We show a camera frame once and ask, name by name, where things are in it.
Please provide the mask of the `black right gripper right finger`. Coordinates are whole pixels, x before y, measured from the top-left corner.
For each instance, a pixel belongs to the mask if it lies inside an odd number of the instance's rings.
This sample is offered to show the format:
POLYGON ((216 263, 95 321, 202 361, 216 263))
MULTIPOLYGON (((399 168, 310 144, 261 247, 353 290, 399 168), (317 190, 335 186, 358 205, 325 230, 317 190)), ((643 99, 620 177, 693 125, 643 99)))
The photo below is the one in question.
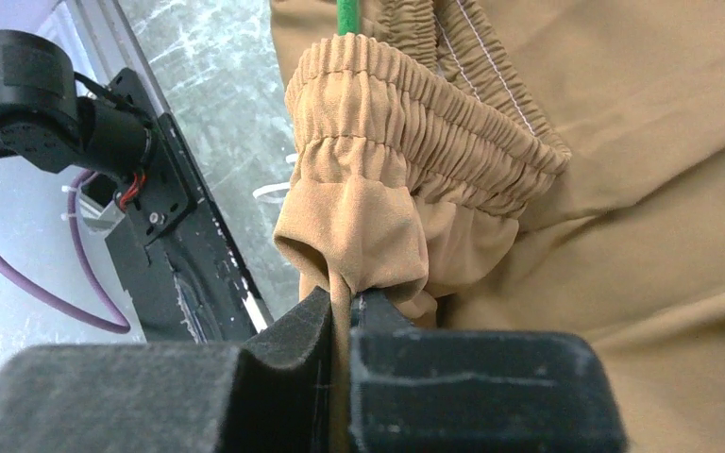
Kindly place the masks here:
POLYGON ((355 452, 625 452, 604 368, 583 339, 416 327, 357 295, 349 335, 355 452))

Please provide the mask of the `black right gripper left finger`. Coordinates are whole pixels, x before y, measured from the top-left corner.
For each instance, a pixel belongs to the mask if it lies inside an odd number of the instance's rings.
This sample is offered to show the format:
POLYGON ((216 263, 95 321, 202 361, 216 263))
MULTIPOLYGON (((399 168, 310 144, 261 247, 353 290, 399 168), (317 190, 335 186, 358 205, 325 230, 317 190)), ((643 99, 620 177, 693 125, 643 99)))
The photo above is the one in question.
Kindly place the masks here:
POLYGON ((329 295, 242 342, 33 346, 0 369, 0 452, 323 452, 329 295))

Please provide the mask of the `tan brown shorts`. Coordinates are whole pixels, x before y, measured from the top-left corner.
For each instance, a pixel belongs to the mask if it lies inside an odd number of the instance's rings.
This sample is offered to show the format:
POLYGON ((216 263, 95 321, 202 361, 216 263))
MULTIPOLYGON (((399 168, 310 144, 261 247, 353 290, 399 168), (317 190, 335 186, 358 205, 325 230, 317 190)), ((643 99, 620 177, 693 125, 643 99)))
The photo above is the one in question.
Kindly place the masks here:
POLYGON ((725 1, 274 1, 297 161, 274 232, 334 314, 558 330, 633 452, 725 452, 725 1))

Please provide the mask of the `green hanger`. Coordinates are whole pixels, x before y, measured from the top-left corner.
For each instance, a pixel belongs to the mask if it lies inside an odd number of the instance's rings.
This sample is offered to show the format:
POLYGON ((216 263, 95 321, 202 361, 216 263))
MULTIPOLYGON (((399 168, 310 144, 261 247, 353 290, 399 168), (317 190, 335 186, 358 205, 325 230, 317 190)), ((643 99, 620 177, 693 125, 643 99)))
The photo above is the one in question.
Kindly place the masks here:
POLYGON ((361 31, 361 13, 359 0, 336 1, 337 34, 359 34, 361 31))

